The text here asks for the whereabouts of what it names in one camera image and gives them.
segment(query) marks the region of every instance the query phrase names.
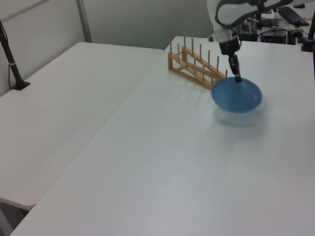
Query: wall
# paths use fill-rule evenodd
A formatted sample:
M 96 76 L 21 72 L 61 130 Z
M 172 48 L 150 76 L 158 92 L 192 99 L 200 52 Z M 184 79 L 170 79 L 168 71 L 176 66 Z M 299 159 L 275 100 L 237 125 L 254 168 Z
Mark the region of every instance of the wall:
M 77 42 L 84 42 L 76 0 L 49 0 L 4 22 L 3 26 L 22 79 Z M 8 63 L 1 47 L 0 96 L 9 91 L 7 77 Z
M 93 43 L 165 49 L 169 37 L 207 37 L 206 0 L 80 0 Z

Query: white table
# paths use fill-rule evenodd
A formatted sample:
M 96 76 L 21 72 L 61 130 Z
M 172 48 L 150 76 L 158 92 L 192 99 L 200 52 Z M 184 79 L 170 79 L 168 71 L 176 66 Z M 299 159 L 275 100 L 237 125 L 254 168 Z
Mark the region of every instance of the white table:
M 200 42 L 216 61 L 218 44 Z M 231 114 L 167 71 L 167 52 L 12 236 L 313 235 L 313 55 L 243 42 L 263 102 Z
M 162 54 L 78 43 L 0 98 L 0 202 L 30 210 Z

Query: equipment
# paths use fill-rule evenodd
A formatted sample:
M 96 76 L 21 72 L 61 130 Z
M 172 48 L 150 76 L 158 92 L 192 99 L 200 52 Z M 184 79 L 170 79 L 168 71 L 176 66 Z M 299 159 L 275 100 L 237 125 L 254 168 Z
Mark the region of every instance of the equipment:
M 1 41 L 2 47 L 4 49 L 6 58 L 8 59 L 9 66 L 11 67 L 11 70 L 12 70 L 13 75 L 14 75 L 15 80 L 16 80 L 16 85 L 13 86 L 12 89 L 22 90 L 22 89 L 26 88 L 28 85 L 30 85 L 30 83 L 23 81 L 21 78 L 18 67 L 17 67 L 15 60 L 13 58 L 13 55 L 11 53 L 9 43 L 8 43 L 8 38 L 6 36 L 5 30 L 4 30 L 4 27 L 1 23 L 1 21 L 0 21 L 0 41 Z
M 221 91 L 234 91 L 234 97 L 243 96 L 243 98 L 238 99 L 239 101 L 244 101 L 245 99 L 255 101 L 257 97 L 261 96 L 260 91 L 256 89 L 255 86 L 251 86 L 250 83 L 242 81 L 238 58 L 235 55 L 235 52 L 240 49 L 240 44 L 233 28 L 244 22 L 250 16 L 261 14 L 290 3 L 309 1 L 313 0 L 207 0 L 208 12 L 213 24 L 216 41 L 219 43 L 221 53 L 228 55 L 230 67 L 235 76 L 233 83 L 230 79 L 221 80 L 220 86 L 217 86 L 217 88 L 220 88 Z M 213 87 L 212 95 L 216 94 L 215 89 L 216 86 Z M 226 94 L 226 96 L 213 96 L 214 101 L 223 109 L 224 107 L 221 104 L 225 104 L 224 100 L 230 99 L 227 93 L 224 94 Z M 253 102 L 251 104 L 253 104 L 251 109 L 243 109 L 241 112 L 254 109 L 259 105 L 259 102 Z
M 299 14 L 288 6 L 283 6 L 278 9 L 278 13 L 285 18 L 291 25 L 294 26 L 309 26 L 310 24 L 305 21 Z

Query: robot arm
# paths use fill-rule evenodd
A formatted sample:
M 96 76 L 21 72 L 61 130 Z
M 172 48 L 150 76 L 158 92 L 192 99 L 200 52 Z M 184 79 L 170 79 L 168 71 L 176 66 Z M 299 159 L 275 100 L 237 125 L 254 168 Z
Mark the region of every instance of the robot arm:
M 249 16 L 290 3 L 298 4 L 310 1 L 314 0 L 207 0 L 216 41 L 220 45 L 221 53 L 229 56 L 229 63 L 237 82 L 241 81 L 241 76 L 235 52 L 240 49 L 240 44 L 237 36 L 232 36 L 231 29 Z

